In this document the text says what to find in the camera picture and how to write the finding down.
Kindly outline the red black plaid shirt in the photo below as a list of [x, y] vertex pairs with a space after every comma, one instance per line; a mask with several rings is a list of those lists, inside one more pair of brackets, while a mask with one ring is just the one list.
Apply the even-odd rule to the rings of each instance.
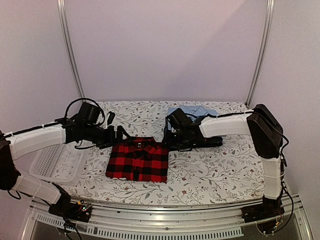
[[166, 183], [170, 149], [153, 137], [130, 137], [111, 149], [105, 176], [134, 182]]

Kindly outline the dark shirts stack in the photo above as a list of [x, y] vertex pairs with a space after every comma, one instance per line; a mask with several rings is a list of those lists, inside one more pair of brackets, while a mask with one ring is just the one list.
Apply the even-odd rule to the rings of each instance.
[[[169, 130], [167, 127], [165, 127], [164, 131], [171, 131], [172, 130]], [[200, 147], [196, 147], [196, 148], [212, 148], [212, 147], [220, 147], [223, 145], [223, 138], [220, 137], [220, 136], [214, 136], [214, 137], [204, 137], [201, 132], [200, 132], [200, 129], [198, 126], [196, 127], [191, 127], [189, 129], [178, 129], [176, 130], [175, 132], [186, 132], [186, 131], [189, 131], [189, 130], [193, 130], [196, 132], [197, 134], [197, 141], [199, 142], [200, 144]], [[172, 150], [172, 151], [189, 151], [189, 150]]]

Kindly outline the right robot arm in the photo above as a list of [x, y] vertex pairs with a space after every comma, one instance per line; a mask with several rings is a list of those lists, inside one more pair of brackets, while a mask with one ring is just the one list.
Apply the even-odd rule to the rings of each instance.
[[283, 214], [281, 198], [285, 190], [284, 148], [289, 140], [280, 123], [264, 104], [253, 109], [227, 114], [195, 116], [176, 108], [165, 117], [162, 142], [172, 151], [189, 151], [195, 148], [219, 147], [222, 137], [247, 135], [253, 141], [256, 154], [262, 161], [264, 194], [262, 203], [242, 208], [244, 216], [260, 214], [269, 218]]

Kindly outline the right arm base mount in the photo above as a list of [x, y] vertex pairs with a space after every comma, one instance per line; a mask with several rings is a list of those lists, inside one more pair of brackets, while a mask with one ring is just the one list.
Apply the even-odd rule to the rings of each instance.
[[264, 235], [274, 234], [283, 222], [285, 213], [282, 203], [259, 203], [241, 208], [241, 217], [245, 223], [257, 223], [257, 229]]

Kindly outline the light blue shirt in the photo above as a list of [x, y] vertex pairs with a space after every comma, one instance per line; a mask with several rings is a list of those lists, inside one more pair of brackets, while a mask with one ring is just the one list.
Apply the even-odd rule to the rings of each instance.
[[218, 115], [217, 111], [215, 111], [214, 109], [205, 108], [203, 105], [179, 105], [178, 107], [170, 107], [168, 109], [166, 118], [177, 109], [181, 109], [181, 111], [186, 115], [186, 117], [189, 119], [187, 121], [189, 125], [192, 125], [193, 122], [199, 117], [207, 115]]

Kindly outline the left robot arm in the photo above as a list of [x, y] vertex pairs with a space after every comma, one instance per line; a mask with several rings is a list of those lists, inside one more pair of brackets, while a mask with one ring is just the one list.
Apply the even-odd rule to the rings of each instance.
[[60, 144], [89, 141], [94, 147], [104, 149], [120, 143], [128, 133], [122, 126], [113, 127], [113, 112], [106, 117], [99, 104], [90, 98], [78, 98], [69, 105], [81, 102], [78, 113], [64, 116], [51, 123], [32, 128], [0, 134], [0, 189], [16, 191], [31, 198], [38, 198], [50, 205], [63, 216], [74, 213], [70, 195], [59, 185], [47, 183], [28, 173], [19, 171], [14, 161], [27, 154]]

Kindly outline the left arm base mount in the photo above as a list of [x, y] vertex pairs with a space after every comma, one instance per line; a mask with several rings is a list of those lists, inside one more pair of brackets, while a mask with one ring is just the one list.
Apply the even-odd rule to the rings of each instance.
[[84, 200], [59, 200], [56, 204], [50, 205], [48, 212], [58, 217], [88, 223], [92, 214], [92, 204]]

